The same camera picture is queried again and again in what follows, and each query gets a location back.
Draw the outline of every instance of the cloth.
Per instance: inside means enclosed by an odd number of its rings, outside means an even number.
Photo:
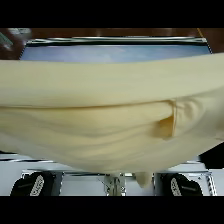
[[[0,61],[0,149],[90,172],[178,165],[224,139],[223,62]]]

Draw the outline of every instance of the wooden floor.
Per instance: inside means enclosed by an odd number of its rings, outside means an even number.
[[[224,52],[224,28],[30,28],[29,38],[101,37],[101,36],[185,36],[205,37],[213,53]],[[0,43],[0,59],[18,59],[25,40],[0,28],[12,42],[9,48]]]

